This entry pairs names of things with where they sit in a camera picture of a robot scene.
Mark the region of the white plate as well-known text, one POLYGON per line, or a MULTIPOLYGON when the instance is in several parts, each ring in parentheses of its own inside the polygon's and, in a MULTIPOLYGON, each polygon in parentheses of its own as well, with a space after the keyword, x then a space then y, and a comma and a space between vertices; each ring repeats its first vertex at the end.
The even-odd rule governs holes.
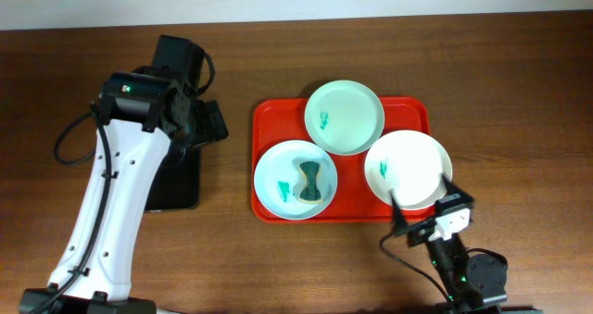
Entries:
POLYGON ((421 210, 446 195, 444 180, 453 177, 445 148, 423 132, 400 130, 377 140, 364 162, 373 194, 403 210, 421 210))

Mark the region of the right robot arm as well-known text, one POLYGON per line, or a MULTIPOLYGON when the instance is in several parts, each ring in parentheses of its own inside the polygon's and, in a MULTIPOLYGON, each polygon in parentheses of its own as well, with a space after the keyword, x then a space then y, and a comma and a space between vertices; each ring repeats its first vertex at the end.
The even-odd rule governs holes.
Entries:
POLYGON ((508 260, 499 253, 484 248, 468 248, 460 232, 472 223, 474 199, 446 175, 441 176, 445 195, 436 200, 435 211, 428 218, 409 224, 398 206, 394 192, 392 230, 380 242, 380 249, 396 262, 413 270, 430 283, 445 298, 437 306, 442 313, 500 313, 499 305, 508 299, 505 291, 508 260), (405 236, 407 246, 425 245, 440 280, 397 257, 385 248, 391 237, 405 236))

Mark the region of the mint green plate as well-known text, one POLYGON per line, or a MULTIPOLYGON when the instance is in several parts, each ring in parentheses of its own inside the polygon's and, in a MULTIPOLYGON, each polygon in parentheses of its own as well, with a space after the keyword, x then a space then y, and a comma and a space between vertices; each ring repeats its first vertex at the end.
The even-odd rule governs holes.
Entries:
POLYGON ((304 122, 312 141, 325 151, 351 156, 369 149, 385 127, 378 96, 359 82, 327 82, 309 98, 304 122))

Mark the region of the green yellow sponge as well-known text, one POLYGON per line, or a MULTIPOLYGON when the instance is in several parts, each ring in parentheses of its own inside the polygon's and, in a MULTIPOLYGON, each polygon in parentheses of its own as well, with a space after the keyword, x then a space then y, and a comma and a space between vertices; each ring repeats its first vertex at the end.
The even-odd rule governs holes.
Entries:
POLYGON ((298 165, 298 169, 304 178, 304 186, 298 193, 297 200, 304 204, 320 204, 323 200, 319 188, 322 164, 316 161, 304 161, 298 165))

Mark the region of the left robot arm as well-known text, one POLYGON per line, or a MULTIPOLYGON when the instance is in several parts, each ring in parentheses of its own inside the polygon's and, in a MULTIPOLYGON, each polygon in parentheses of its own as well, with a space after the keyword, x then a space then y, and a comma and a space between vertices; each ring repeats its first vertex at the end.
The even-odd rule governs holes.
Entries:
POLYGON ((89 117, 96 124, 94 164, 67 248, 47 286, 24 291, 21 313, 158 313, 133 298, 133 250, 163 160, 224 140, 229 132, 214 101, 200 96, 211 56, 189 39, 162 35, 152 62, 115 72, 89 117))

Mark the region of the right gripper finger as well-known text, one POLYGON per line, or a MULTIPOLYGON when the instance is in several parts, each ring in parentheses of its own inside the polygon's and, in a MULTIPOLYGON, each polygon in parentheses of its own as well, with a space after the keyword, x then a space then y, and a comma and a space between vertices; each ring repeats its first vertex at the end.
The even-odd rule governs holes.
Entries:
POLYGON ((445 173, 441 174, 441 180, 446 190, 445 194, 440 198, 441 202, 462 200, 462 190, 456 184, 454 184, 445 173))
POLYGON ((392 233, 394 236, 402 236, 408 232, 409 224, 397 203, 395 190, 390 189, 389 195, 392 205, 392 233))

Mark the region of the light blue plate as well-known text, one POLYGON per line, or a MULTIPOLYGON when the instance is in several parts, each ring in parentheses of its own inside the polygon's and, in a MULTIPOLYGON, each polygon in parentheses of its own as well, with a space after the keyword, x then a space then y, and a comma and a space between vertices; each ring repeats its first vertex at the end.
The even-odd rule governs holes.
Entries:
POLYGON ((337 192, 338 175, 330 156, 317 145, 289 140, 274 145, 259 159, 254 170, 254 189, 259 202, 273 216, 284 220, 309 220, 330 206, 337 192), (322 164, 319 188, 322 202, 316 205, 297 200, 304 186, 298 165, 304 161, 322 164))

